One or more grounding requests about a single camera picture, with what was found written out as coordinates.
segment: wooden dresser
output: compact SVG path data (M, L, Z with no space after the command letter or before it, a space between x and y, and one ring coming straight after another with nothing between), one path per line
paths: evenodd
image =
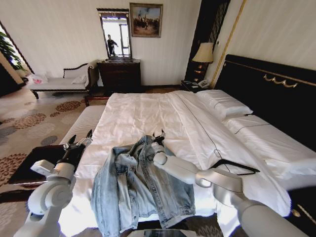
M98 63L105 93L141 92L140 60L114 59Z

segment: person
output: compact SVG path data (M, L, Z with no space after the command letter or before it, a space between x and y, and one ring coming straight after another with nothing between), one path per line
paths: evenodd
M110 55L115 56L115 52L114 52L114 45L116 45L118 47L118 44L115 43L114 40L111 39L111 35L108 35L108 47L109 47L109 51L110 51Z

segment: wallpaper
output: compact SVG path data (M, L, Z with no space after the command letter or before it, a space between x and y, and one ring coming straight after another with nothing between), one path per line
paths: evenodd
M129 0L0 0L1 22L36 74L62 77L107 53L96 8L129 8ZM131 38L143 85L179 84L184 78L200 0L162 3L161 38Z
M237 15L239 7L230 7L227 15ZM315 9L315 0L247 0L226 54L316 70ZM223 24L221 32L230 33L232 25L227 23L225 28ZM220 33L221 45L226 44L229 33ZM208 79L213 78L216 58L222 52L214 52L215 64L209 67Z

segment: white robotic arm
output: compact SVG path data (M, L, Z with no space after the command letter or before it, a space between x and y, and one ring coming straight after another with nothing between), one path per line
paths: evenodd
M250 237L306 237L307 235L266 205L249 200L242 192L242 178L224 170L199 170L191 162L159 152L154 165L187 184L208 188L222 204L238 210L242 228Z
M92 131L74 144L72 137L64 145L64 157L56 166L46 160L36 162L31 169L45 175L47 182L36 188L29 197L29 215L14 237L59 237L58 219L62 209L73 197L76 183L74 173L84 149L92 142Z

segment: picture frame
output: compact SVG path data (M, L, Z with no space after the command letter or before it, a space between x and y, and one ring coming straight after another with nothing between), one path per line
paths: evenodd
M130 3L130 24L133 37L161 37L163 4Z

